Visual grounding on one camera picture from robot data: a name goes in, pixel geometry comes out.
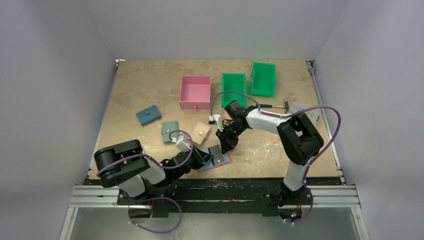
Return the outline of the brown card holder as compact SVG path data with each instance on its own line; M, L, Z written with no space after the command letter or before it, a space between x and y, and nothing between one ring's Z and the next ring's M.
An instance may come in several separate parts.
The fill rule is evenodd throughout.
M199 168L197 171L198 172L205 172L208 170L212 170L218 167L222 167L226 164L230 164L232 162L231 158L229 157L229 155L226 154L222 154L222 150L221 150L221 145L220 144L216 144L207 148L203 148L201 150L204 153L210 154L213 156L212 159L208 160L206 162L206 164L204 166L202 166L201 168Z

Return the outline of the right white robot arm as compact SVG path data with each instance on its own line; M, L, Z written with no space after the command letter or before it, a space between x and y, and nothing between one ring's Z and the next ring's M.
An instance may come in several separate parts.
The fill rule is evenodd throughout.
M306 171L309 163L324 145L324 140L308 116L304 113L289 116L263 111L259 106L241 106L234 100L225 107L231 120L224 124L224 118L212 114L210 124L217 125L216 136L223 154L232 151L238 144L239 136L247 129L263 130L279 136L289 159L287 173L280 187L280 197L290 200L298 197L305 189Z

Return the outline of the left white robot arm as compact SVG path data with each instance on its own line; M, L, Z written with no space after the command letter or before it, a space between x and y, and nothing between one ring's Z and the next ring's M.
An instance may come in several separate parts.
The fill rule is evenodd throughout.
M143 195L152 187L168 186L214 159L208 151L194 146L192 151L181 151L170 159L157 162L146 154L139 140L102 148L93 157L101 186L118 187L132 198Z

